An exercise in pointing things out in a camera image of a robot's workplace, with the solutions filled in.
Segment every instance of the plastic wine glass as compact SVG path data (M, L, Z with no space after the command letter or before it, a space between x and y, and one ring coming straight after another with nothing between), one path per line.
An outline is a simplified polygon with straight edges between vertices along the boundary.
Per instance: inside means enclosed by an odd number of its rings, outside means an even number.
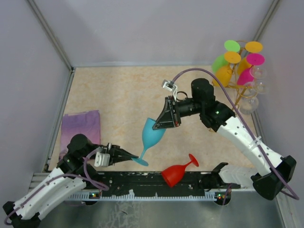
M258 98L244 98L242 97L239 105L239 110L242 114L250 115L252 114L258 107L259 101Z
M178 182L181 181L183 176L185 175L185 171L188 165L193 163L195 166L199 167L199 163L196 160L196 158L189 154L190 162L188 162L185 165L173 165L168 168L166 168L164 171L161 172L162 177L167 182L167 184L172 188L174 185L176 185Z
M143 151L139 158L132 158L133 161L141 164L143 166L148 166L148 162L143 160L143 156L146 153L147 149L155 146L165 134L166 129L158 129L154 130L152 127L156 121L151 118L147 118L146 123L142 130L142 143L143 143Z

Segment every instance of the white bracket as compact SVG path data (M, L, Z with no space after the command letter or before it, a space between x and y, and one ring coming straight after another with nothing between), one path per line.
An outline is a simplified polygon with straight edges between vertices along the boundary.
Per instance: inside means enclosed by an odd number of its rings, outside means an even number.
M177 98L177 85L174 84L172 81L164 80L162 82L162 87L173 94L173 98L176 101Z

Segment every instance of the white wall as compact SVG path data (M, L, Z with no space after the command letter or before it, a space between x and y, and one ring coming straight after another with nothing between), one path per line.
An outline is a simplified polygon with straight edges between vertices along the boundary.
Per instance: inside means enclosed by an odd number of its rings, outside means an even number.
M2 205L41 172L69 76L26 1L0 7L0 227Z
M271 0L35 0L73 66L211 63Z
M291 186L304 225L304 1L281 1L262 37L270 92L258 109L266 140L275 151L297 160Z

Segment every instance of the metal frame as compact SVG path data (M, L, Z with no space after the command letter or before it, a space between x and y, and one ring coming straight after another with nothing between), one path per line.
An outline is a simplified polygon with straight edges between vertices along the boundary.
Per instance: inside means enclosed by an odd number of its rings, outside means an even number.
M73 67L70 63L70 60L67 57L62 45L60 44L59 40L54 35L53 30L48 25L47 21L45 20L44 16L42 15L40 9L38 8L37 4L34 0L25 0L28 3L28 6L32 10L33 14L35 15L37 21L42 26L42 29L45 31L49 41L52 43L54 49L59 54L61 60L65 63L66 67L72 71Z
M58 53L58 55L60 56L60 58L62 59L62 61L65 63L66 67L70 70L70 76L68 77L68 80L66 82L66 90L65 93L60 101L60 109L58 111L57 114L57 118L56 118L56 122L54 124L54 128L53 128L53 133L52 133L52 137L50 139L50 142L48 144L48 157L52 155L54 146L55 146L55 142L56 142L56 138L57 138L57 134L60 128L60 123L61 123L61 119L62 119L62 115L67 103L67 98L68 98L68 94L72 85L72 81L73 81L73 77L75 74L75 69L73 68L73 66L70 63L70 60L67 56L67 54L65 53L62 45L60 44L59 40L56 38L56 36L54 35L53 30L51 29L51 27L48 25L47 21L45 20L44 16L42 15L40 9L38 8L37 4L35 3L34 0L25 0L29 7L31 8L33 14L36 16L38 22L40 23L40 25L42 26L43 30L45 31L47 37L49 38L50 42L52 43L54 49L56 50L56 52ZM275 12L277 11L278 7L279 7L279 3L281 2L281 0L273 0L267 14L265 15L262 23L260 24L253 40L260 40L267 25L269 24L269 22L271 21L273 15L275 14ZM261 122L259 120L259 116L257 112L254 112L252 114L252 118L253 118L253 122L256 128L256 133L259 136L262 136L263 141L265 142L265 137L264 137L264 133L263 133L263 128L261 125ZM44 178L43 173L35 173L33 176L33 180L31 183L31 186L34 182L37 182L37 176L39 176L40 178ZM300 221L298 219L298 215L296 213L295 210L295 206L294 206L294 202L292 199L290 199L289 197L283 195L283 194L279 194L277 196L277 202L279 205L279 209L281 211L282 214L282 218L284 221L284 224L286 227L291 227L291 228L300 228L301 224Z

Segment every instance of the glass stem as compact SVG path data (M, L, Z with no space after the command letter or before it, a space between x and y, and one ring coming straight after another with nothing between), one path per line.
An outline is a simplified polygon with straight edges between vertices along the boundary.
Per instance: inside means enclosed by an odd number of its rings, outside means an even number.
M140 156L139 159L143 159L144 153L146 153L146 149L145 148L143 149L142 154L141 154L141 156Z
M188 165L190 165L192 163L192 161L188 162L187 164L185 164L185 167L187 167Z

